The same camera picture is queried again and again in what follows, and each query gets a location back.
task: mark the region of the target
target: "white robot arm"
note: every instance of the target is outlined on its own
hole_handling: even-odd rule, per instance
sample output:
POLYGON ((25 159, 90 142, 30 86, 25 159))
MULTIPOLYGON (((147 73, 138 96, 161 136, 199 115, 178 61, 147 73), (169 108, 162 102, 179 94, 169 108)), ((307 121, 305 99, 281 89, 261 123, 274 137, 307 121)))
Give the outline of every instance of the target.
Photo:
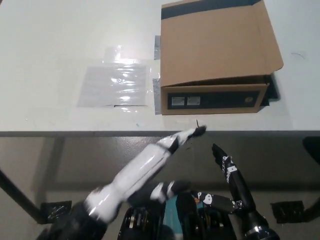
MULTIPOLYGON (((181 145, 205 132, 206 127, 201 126, 167 136, 155 144, 149 144, 115 176, 112 183, 89 194, 84 202, 89 216, 107 225, 111 223, 117 217, 121 204, 154 177, 181 145)), ((155 196, 157 193, 161 194, 155 190, 152 197, 160 197, 155 196)))
POLYGON ((163 203, 188 189, 189 184, 185 181, 143 186, 181 145, 205 132, 206 127, 201 126, 149 144, 115 176, 112 183, 97 188, 84 201, 75 204, 68 215, 58 219, 49 230, 45 229, 37 240, 101 240, 123 202, 133 206, 143 206, 149 200, 163 203))

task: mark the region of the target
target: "label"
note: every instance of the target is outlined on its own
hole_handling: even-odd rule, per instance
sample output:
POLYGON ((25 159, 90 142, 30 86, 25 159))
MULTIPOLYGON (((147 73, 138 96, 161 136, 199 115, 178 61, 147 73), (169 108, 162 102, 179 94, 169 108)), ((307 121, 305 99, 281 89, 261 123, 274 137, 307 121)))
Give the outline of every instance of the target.
POLYGON ((199 106, 200 105, 199 96, 188 96, 187 105, 189 106, 199 106))
POLYGON ((171 98, 172 106, 184 106, 185 105, 185 97, 184 96, 174 96, 171 98))

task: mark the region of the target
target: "metal bracket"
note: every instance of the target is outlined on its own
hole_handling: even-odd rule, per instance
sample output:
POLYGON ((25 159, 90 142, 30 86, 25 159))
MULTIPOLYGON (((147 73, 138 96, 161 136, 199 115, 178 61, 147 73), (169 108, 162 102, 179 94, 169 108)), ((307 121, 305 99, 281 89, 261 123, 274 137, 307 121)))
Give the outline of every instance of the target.
POLYGON ((70 213, 72 201, 44 202, 40 205, 40 212, 45 216, 44 224, 52 224, 56 219, 70 213))

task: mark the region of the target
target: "cardboard box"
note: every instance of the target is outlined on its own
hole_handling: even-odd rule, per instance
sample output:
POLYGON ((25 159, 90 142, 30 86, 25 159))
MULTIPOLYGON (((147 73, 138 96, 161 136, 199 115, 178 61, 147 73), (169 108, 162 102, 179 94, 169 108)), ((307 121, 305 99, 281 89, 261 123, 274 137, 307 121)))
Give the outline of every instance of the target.
POLYGON ((283 65, 263 0, 162 6, 163 115, 256 113, 283 65))

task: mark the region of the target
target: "gray floor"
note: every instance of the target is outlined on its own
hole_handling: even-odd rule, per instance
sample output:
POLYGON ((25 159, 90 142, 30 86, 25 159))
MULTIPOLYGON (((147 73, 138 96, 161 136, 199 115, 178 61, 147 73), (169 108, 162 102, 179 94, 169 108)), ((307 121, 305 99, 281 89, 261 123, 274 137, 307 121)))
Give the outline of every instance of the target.
MULTIPOLYGON (((217 143, 228 151, 250 185, 257 207, 284 240, 320 239, 320 219, 276 224, 270 203, 303 200, 309 207, 320 196, 320 166, 304 151, 300 137, 217 136, 192 140, 167 164, 156 180, 189 179, 198 189, 228 195, 211 155, 217 143)), ((0 138, 0 168, 35 203, 86 197, 156 137, 0 138)), ((35 240, 43 229, 0 190, 0 239, 35 240)), ((105 239, 117 238, 122 216, 105 239)))

